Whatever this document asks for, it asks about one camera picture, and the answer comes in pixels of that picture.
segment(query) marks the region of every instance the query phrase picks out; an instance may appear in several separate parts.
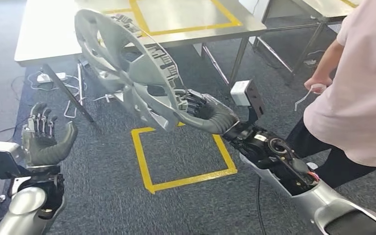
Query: yellow tape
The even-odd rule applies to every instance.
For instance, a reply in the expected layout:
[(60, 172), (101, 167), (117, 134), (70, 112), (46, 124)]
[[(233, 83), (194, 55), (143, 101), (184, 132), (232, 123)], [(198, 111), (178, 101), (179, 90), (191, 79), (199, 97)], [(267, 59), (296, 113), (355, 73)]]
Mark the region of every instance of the yellow tape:
[(163, 34), (170, 34), (170, 33), (182, 33), (182, 32), (191, 32), (191, 31), (198, 31), (198, 30), (205, 30), (205, 29), (214, 29), (214, 28), (227, 28), (227, 27), (235, 27), (235, 26), (242, 26), (243, 23), (239, 21), (223, 4), (221, 4), (218, 0), (210, 0), (214, 3), (215, 7), (230, 21), (230, 23), (220, 23), (220, 24), (213, 24), (208, 26), (197, 26), (197, 27), (188, 27), (188, 28), (179, 28), (179, 29), (170, 29), (170, 30), (163, 30), (163, 31), (155, 31), (151, 32), (149, 27), (143, 17), (141, 9), (138, 5), (138, 0), (129, 0), (131, 11), (135, 15), (135, 20), (138, 22), (139, 27), (147, 32), (149, 35), (157, 36)]
[(226, 165), (227, 165), (228, 169), (232, 170), (232, 171), (235, 171), (235, 173), (237, 173), (237, 169), (236, 169), (236, 167), (234, 165), (234, 162), (231, 159), (230, 154), (228, 153), (228, 151), (226, 149), (226, 146), (224, 145), (223, 140), (221, 139), (221, 137), (219, 135), (212, 135), (212, 137), (214, 138), (214, 141), (217, 144), (217, 147), (220, 150), (221, 155), (223, 156), (223, 159), (226, 162)]
[(220, 24), (213, 24), (209, 26), (197, 26), (197, 27), (190, 27), (190, 28), (179, 28), (179, 29), (149, 32), (149, 34), (152, 36), (156, 36), (156, 35), (162, 35), (162, 34), (168, 34), (168, 33), (183, 33), (183, 32), (191, 32), (191, 31), (198, 31), (198, 30), (212, 29), (212, 28), (227, 28), (227, 27), (233, 27), (233, 26), (237, 26), (237, 25), (234, 23), (220, 23)]
[(358, 6), (357, 4), (351, 2), (350, 0), (341, 0), (341, 1), (343, 1), (344, 3), (346, 3), (347, 5), (349, 5), (352, 8), (356, 8)]
[(145, 159), (145, 154), (143, 153), (141, 139), (139, 137), (139, 133), (147, 132), (151, 130), (153, 130), (153, 128), (145, 127), (145, 128), (140, 128), (140, 129), (134, 129), (132, 130), (131, 133), (132, 133), (133, 143), (135, 145), (136, 156), (138, 157), (139, 168), (141, 169), (143, 184), (145, 185), (145, 188), (149, 192), (155, 194), (155, 190), (153, 189), (153, 185), (152, 185), (152, 180), (149, 175), (148, 165)]
[(203, 174), (203, 175), (197, 175), (185, 179), (180, 179), (180, 180), (174, 180), (174, 181), (169, 181), (165, 183), (160, 183), (156, 184), (153, 186), (153, 189), (155, 191), (163, 190), (163, 189), (168, 189), (168, 188), (174, 188), (178, 186), (183, 186), (183, 185), (189, 185), (193, 183), (199, 183), (202, 181), (207, 181), (207, 180), (212, 180), (215, 178), (227, 176), (227, 175), (232, 175), (236, 174), (237, 170), (231, 170), (231, 169), (226, 169), (226, 170), (220, 170), (208, 174)]
[(225, 8), (225, 6), (221, 4), (218, 0), (211, 0), (211, 1), (218, 8), (218, 10), (220, 10), (221, 13), (223, 13), (223, 15), (226, 16), (231, 21), (231, 23), (235, 24), (235, 26), (243, 25), (243, 23), (241, 23), (233, 14), (231, 14), (231, 12), (227, 10), (227, 8)]
[(139, 28), (141, 28), (143, 31), (149, 33), (148, 24), (145, 21), (145, 18), (142, 15), (141, 9), (138, 5), (138, 0), (129, 0), (130, 8), (133, 11), (133, 14), (135, 15), (135, 20), (138, 22)]
[(122, 13), (122, 12), (132, 12), (132, 9), (126, 8), (126, 9), (113, 9), (113, 10), (102, 11), (102, 13), (106, 15)]
[[(178, 123), (178, 126), (184, 126), (185, 124), (183, 123)], [(160, 184), (152, 184), (152, 179), (149, 174), (149, 169), (146, 163), (146, 158), (145, 154), (143, 152), (143, 147), (141, 143), (141, 138), (139, 136), (140, 133), (145, 133), (145, 132), (150, 132), (154, 131), (155, 129), (151, 127), (144, 127), (144, 128), (139, 128), (139, 129), (134, 129), (131, 131), (132, 134), (132, 139), (133, 143), (135, 145), (135, 151), (136, 151), (136, 156), (138, 158), (139, 162), (139, 168), (141, 170), (141, 175), (142, 175), (142, 180), (143, 184), (145, 185), (145, 188), (151, 192), (152, 194), (155, 194), (156, 191), (167, 189), (167, 188), (174, 188), (178, 186), (183, 186), (183, 185), (188, 185), (188, 184), (193, 184), (193, 183), (198, 183), (206, 180), (211, 180), (227, 175), (232, 175), (237, 173), (237, 169), (234, 165), (233, 160), (230, 157), (230, 154), (228, 153), (223, 140), (219, 135), (213, 135), (213, 139), (215, 143), (217, 144), (218, 150), (220, 151), (224, 162), (227, 165), (227, 169), (225, 170), (219, 170), (207, 174), (202, 174), (202, 175), (197, 175), (193, 177), (188, 177), (180, 180), (174, 180), (174, 181), (169, 181), (169, 182), (164, 182)]]

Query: person's arm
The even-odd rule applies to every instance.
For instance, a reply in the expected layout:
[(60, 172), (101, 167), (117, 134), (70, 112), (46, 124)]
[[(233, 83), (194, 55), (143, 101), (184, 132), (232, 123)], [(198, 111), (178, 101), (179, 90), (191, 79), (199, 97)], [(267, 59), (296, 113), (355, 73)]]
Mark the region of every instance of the person's arm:
[(329, 74), (338, 66), (343, 51), (344, 46), (339, 44), (337, 40), (332, 42), (325, 51), (324, 56), (322, 56), (313, 76), (305, 82), (306, 89), (310, 90), (310, 86), (317, 83), (325, 84), (326, 86), (332, 84), (332, 79), (329, 77)]

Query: black pants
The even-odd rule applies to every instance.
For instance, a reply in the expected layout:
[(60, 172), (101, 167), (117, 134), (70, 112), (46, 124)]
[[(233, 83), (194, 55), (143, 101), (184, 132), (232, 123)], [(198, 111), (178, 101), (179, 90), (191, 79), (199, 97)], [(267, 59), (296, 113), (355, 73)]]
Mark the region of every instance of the black pants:
[(360, 165), (351, 161), (341, 149), (315, 138), (305, 127), (303, 119), (296, 124), (286, 140), (301, 158), (331, 149), (326, 162), (315, 172), (332, 188), (376, 170), (376, 167)]

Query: person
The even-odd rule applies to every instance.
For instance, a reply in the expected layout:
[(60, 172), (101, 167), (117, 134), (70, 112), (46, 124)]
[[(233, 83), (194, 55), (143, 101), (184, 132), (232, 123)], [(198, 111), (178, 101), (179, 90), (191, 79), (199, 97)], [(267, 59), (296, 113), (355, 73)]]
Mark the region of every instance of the person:
[(331, 149), (315, 171), (335, 188), (376, 170), (376, 0), (364, 0), (344, 19), (304, 85), (309, 90), (317, 83), (328, 88), (287, 141), (302, 158)]

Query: robotic arm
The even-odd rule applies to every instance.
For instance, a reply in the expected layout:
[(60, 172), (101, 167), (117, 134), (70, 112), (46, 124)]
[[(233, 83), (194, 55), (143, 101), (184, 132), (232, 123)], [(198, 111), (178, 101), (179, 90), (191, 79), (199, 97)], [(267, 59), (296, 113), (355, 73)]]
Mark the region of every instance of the robotic arm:
[[(58, 165), (77, 137), (69, 122), (62, 141), (54, 138), (57, 117), (50, 118), (46, 104), (36, 104), (23, 126), (22, 147), (0, 142), (0, 178), (11, 179), (9, 210), (0, 223), (0, 235), (44, 234), (63, 210), (64, 178)], [(17, 164), (25, 160), (26, 168)]]

